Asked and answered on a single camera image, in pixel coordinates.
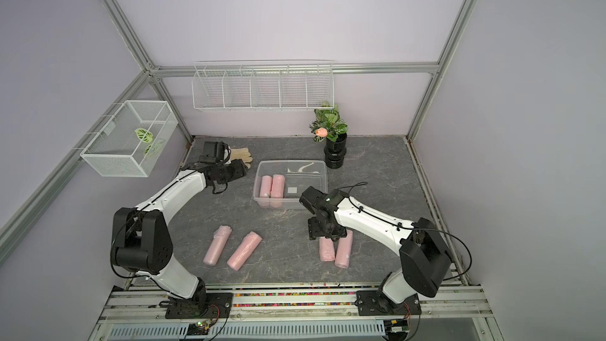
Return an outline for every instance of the wire mesh shelf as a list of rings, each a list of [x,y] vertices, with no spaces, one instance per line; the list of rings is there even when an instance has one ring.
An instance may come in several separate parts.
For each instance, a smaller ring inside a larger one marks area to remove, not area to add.
[[[199,111],[304,111],[332,108],[332,64],[221,66],[197,64],[193,105]]]
[[[126,100],[80,156],[104,177],[148,177],[176,126],[168,102]]]

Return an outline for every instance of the pink foam roll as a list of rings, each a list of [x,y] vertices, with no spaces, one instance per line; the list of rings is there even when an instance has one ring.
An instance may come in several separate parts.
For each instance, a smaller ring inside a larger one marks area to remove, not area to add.
[[[242,240],[240,246],[234,254],[231,255],[227,261],[227,266],[238,271],[240,267],[246,262],[246,260],[253,254],[254,249],[261,243],[261,236],[255,232],[248,233]]]
[[[331,239],[327,239],[326,237],[320,237],[320,260],[335,260],[335,244],[333,244]]]
[[[284,197],[284,183],[286,178],[282,174],[274,174],[273,181],[271,183],[271,198],[282,199]],[[271,206],[278,208],[282,207],[281,200],[271,200]]]
[[[230,234],[231,228],[227,225],[221,225],[219,229],[215,231],[213,234],[213,242],[210,244],[206,256],[204,257],[204,263],[210,266],[215,266],[217,264]]]
[[[261,189],[259,190],[259,205],[261,207],[269,207],[269,196],[271,193],[271,182],[270,176],[263,176],[261,178]]]
[[[349,255],[352,253],[353,231],[347,230],[347,237],[339,239],[335,266],[347,269],[349,267]]]

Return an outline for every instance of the gray tabletop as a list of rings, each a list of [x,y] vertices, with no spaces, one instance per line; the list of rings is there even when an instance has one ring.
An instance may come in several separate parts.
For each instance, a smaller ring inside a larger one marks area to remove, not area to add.
[[[214,138],[197,137],[188,162],[196,160],[204,141],[222,140],[231,148],[249,148],[254,161],[246,177],[229,183],[226,192],[211,189],[195,195],[169,224],[176,258],[207,284],[266,284],[295,282],[380,282],[400,268],[399,257],[368,236],[354,231],[350,266],[338,268],[319,258],[318,241],[310,241],[305,209],[261,208],[252,199],[259,161],[322,160],[324,143],[311,137]],[[431,218],[403,137],[349,137],[342,168],[328,171],[329,190],[367,181],[352,195],[372,208],[395,217]],[[219,225],[231,236],[216,266],[202,260]],[[263,241],[239,271],[227,260],[250,231]]]

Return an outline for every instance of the pink tulip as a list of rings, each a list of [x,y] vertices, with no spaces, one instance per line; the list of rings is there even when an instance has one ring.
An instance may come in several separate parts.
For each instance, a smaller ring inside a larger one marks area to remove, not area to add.
[[[326,137],[328,136],[329,132],[326,130],[326,128],[318,128],[318,130],[316,131],[316,135],[320,136],[320,137]]]

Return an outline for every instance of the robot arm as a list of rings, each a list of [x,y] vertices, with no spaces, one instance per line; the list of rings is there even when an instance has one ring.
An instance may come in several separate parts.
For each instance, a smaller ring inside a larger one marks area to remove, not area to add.
[[[159,193],[134,208],[122,208],[114,215],[110,260],[112,265],[146,276],[172,298],[179,310],[172,318],[187,318],[183,307],[199,317],[208,308],[204,281],[189,273],[173,255],[167,224],[187,201],[207,185],[227,184],[246,175],[242,160],[229,159],[223,143],[205,144],[202,165],[187,166]],[[360,231],[400,255],[402,268],[389,274],[377,291],[377,305],[385,312],[401,307],[419,292],[434,297],[452,262],[451,251],[435,226],[424,218],[413,223],[364,206],[338,189],[324,194],[309,187],[299,200],[315,217],[308,223],[310,239],[344,237],[345,227]]]
[[[134,208],[116,212],[110,260],[112,265],[149,277],[173,297],[205,305],[204,282],[188,272],[173,255],[168,223],[208,184],[226,185],[246,175],[242,160],[229,161],[223,142],[207,142],[200,162],[182,170],[156,195]]]
[[[314,187],[299,200],[316,215],[309,221],[310,239],[337,240],[345,227],[381,242],[400,256],[402,268],[389,274],[378,291],[379,305],[394,308],[419,292],[435,297],[452,263],[452,254],[435,225],[425,218],[414,223],[367,207],[347,193],[334,189],[324,194]]]

